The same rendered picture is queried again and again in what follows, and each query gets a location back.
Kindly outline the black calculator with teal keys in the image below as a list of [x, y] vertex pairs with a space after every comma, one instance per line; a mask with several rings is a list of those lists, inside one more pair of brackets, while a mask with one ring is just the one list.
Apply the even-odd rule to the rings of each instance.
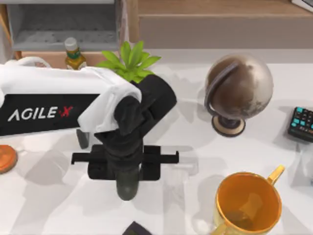
[[313, 143], [313, 110], [295, 107], [288, 126], [288, 134]]

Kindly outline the green plant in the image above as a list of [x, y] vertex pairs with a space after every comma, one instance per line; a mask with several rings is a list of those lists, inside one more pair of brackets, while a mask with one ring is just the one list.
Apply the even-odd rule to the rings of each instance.
[[124, 42], [120, 50], [120, 58], [111, 51], [102, 51], [106, 60], [96, 64], [97, 67], [107, 68], [129, 82], [139, 83], [146, 76], [153, 74], [150, 66], [161, 59], [152, 56], [143, 50], [144, 42], [140, 41], [131, 47], [129, 42]]

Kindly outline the dark flat object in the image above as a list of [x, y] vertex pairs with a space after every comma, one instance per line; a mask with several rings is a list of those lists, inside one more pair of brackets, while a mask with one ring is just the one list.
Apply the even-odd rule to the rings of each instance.
[[153, 235], [145, 227], [138, 224], [137, 222], [132, 222], [131, 225], [123, 232], [122, 235]]

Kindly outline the wooden cupboard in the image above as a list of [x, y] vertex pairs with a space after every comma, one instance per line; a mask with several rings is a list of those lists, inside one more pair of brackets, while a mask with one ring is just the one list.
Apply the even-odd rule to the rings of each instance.
[[129, 39], [154, 49], [313, 49], [291, 0], [125, 0]]

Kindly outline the orange round coaster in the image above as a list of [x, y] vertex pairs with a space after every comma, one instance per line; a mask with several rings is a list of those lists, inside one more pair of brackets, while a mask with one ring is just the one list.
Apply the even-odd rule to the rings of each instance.
[[13, 147], [0, 144], [0, 174], [10, 171], [16, 165], [17, 160], [17, 152]]

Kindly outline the brown globe on stand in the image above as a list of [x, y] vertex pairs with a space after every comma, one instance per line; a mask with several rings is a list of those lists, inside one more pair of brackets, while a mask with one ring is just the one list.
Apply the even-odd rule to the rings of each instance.
[[240, 135], [246, 120], [267, 107], [273, 88], [268, 66], [255, 56], [236, 53], [218, 59], [206, 76], [204, 97], [214, 130], [224, 137]]

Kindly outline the gold trophy cup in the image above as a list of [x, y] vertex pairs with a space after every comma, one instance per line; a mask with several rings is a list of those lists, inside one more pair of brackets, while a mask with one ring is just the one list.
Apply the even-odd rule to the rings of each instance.
[[274, 184], [284, 172], [279, 165], [267, 178], [237, 172], [220, 183], [210, 235], [268, 235], [281, 217], [282, 201]]

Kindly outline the dark grey-green cylinder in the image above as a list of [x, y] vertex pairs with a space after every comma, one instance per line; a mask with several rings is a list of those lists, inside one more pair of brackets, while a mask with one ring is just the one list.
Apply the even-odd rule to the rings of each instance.
[[118, 196], [124, 201], [132, 200], [138, 190], [140, 179], [139, 168], [116, 173], [116, 189]]

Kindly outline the grey cabinet with dark inside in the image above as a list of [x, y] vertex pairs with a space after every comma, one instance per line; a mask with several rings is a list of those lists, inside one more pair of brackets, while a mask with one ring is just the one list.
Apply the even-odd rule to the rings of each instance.
[[7, 6], [13, 49], [63, 51], [67, 38], [81, 51], [116, 51], [121, 0], [0, 0]]

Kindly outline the white appliance corner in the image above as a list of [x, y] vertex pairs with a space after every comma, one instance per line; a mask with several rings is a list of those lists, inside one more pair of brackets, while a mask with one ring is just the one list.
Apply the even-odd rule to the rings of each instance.
[[305, 10], [313, 12], [313, 0], [291, 0], [291, 3]]

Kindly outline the yellow bottle with white cap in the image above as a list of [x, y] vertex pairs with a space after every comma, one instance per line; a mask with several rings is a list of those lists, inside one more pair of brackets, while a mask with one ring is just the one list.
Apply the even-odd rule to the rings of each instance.
[[73, 37], [69, 37], [64, 42], [67, 57], [65, 63], [70, 70], [80, 70], [87, 66], [86, 58], [81, 54], [77, 41]]

